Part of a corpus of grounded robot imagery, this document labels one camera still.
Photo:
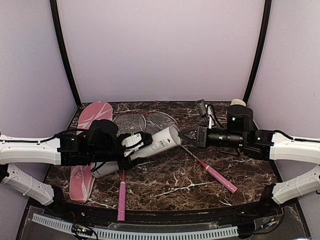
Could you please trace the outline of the white shuttlecock tube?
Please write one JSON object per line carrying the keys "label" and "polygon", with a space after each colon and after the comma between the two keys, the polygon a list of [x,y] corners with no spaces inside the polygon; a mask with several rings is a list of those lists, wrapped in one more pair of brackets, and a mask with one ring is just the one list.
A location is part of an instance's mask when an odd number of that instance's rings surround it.
{"label": "white shuttlecock tube", "polygon": [[[164,151],[170,150],[174,147],[177,147],[178,145],[176,145],[171,138],[169,127],[154,134],[152,136],[153,142],[150,145],[140,148],[138,151],[129,155],[130,158],[132,160],[136,158],[148,158],[148,157],[157,155],[159,153],[162,153]],[[91,174],[95,178],[101,178],[103,176],[114,173],[118,170],[127,170],[126,167],[129,164],[127,157],[125,157],[123,160],[118,160],[118,161],[112,160],[112,161],[107,161],[106,163],[104,163],[104,161],[98,162],[96,166],[92,165],[90,167]]]}

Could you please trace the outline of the clear plastic tube lid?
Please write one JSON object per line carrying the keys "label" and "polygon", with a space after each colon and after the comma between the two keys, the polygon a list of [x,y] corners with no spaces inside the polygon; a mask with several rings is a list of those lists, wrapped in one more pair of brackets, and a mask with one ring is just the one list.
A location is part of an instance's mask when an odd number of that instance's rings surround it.
{"label": "clear plastic tube lid", "polygon": [[179,129],[176,125],[171,125],[169,127],[169,133],[171,135],[171,138],[172,140],[174,141],[174,143],[177,145],[177,146],[180,146],[181,145],[181,138],[179,137]]}

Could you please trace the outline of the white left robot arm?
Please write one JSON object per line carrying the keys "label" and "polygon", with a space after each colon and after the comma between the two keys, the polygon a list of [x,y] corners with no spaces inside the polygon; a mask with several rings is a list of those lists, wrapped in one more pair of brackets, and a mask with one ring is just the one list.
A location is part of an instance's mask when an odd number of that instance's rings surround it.
{"label": "white left robot arm", "polygon": [[118,170],[126,170],[136,164],[130,154],[149,146],[153,137],[143,131],[118,134],[118,130],[111,120],[101,119],[94,120],[88,129],[64,130],[47,139],[1,135],[0,182],[44,206],[51,205],[58,217],[67,218],[71,208],[64,202],[63,191],[20,171],[15,163],[90,166],[114,162]]}

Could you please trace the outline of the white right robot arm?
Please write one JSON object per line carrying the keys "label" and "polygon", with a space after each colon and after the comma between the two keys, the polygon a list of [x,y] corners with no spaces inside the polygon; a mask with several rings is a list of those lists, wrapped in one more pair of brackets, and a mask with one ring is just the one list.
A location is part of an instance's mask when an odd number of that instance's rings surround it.
{"label": "white right robot arm", "polygon": [[197,148],[220,147],[238,149],[245,156],[262,161],[290,160],[313,163],[308,172],[285,182],[264,188],[255,213],[266,217],[288,200],[320,189],[320,140],[290,136],[280,130],[253,127],[253,110],[233,104],[226,111],[226,128],[194,126],[178,133],[179,137]]}

